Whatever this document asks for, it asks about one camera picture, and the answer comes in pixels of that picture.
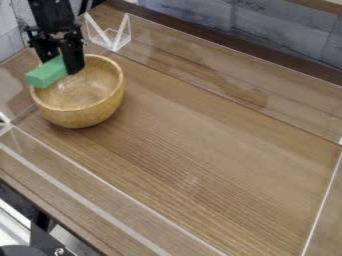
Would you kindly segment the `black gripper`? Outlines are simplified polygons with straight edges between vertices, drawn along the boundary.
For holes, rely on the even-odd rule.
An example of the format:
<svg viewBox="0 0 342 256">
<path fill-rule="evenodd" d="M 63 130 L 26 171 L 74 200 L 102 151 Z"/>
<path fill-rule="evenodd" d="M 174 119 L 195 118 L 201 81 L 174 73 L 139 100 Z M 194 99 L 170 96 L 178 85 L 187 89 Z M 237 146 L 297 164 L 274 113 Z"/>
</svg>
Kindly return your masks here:
<svg viewBox="0 0 342 256">
<path fill-rule="evenodd" d="M 67 73 L 77 74 L 86 66 L 83 34 L 70 0 L 28 0 L 35 25 L 27 26 L 28 45 L 46 63 L 62 50 Z"/>
</svg>

